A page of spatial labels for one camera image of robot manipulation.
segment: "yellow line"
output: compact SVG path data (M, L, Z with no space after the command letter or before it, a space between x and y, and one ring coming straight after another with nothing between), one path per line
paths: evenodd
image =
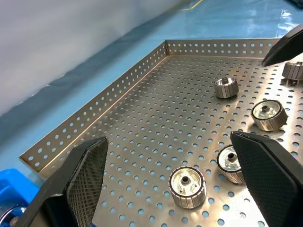
M187 8L187 9L181 9L180 11L187 11L187 10L191 10L193 8L195 8L197 5L199 5L203 0L200 0L199 2L197 2L195 5L193 5L192 7L190 8Z
M195 5L193 5L190 9L193 9L194 7L196 7L197 5L199 5L203 0L200 0L199 2L197 2Z

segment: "stainless steel tray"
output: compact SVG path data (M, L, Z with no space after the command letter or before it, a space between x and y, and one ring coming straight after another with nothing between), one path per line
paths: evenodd
M220 175L217 152L232 130L278 140L301 163L303 87L281 84L283 64L261 68L277 39L167 40L45 136L21 160L48 178L84 140L108 136L106 175L97 226L267 226L245 185ZM236 76L239 93L214 95L214 82ZM279 100L289 116L263 132L250 111ZM168 176L180 165L199 168L207 199L194 210L176 206Z

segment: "cylindrical metal part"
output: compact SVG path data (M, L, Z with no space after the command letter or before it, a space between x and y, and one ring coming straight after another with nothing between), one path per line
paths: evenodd
M217 165L223 175L232 183L244 183L242 168L232 145L224 147L217 156Z
M286 124L287 114L281 103L276 100L265 100L257 103L251 110L256 125L264 131L275 131Z
M18 205L15 202L7 201L0 204L0 227L13 227L17 219L26 210L25 205Z
M302 80L303 79L303 64L301 61L297 63L285 63L282 76L287 79Z
M235 96L239 92L237 79L235 77L224 77L216 81L214 89L218 98L229 98Z
M202 173L189 166L181 166L170 174L169 189L175 203L185 209L200 206L206 198Z

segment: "blue surface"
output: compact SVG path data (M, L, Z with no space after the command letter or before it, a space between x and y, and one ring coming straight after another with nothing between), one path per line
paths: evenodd
M0 172L0 204L13 201L16 204L28 205L39 191L39 187L23 176L16 169Z
M0 118L1 168L37 180L18 156L120 77L165 39L273 38L303 22L286 0L185 3L134 29Z

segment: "center hole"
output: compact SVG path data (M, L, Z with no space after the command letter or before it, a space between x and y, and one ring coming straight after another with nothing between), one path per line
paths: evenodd
M226 77L222 78L222 84L223 85L228 84L228 78Z
M265 112L267 110L267 108L268 108L267 105L262 106L262 111Z
M228 158L232 159L235 155L233 153L228 154Z
M189 178L188 178L187 176L184 176L184 177L182 177L182 181L183 181L183 182L188 182L188 181L189 181Z

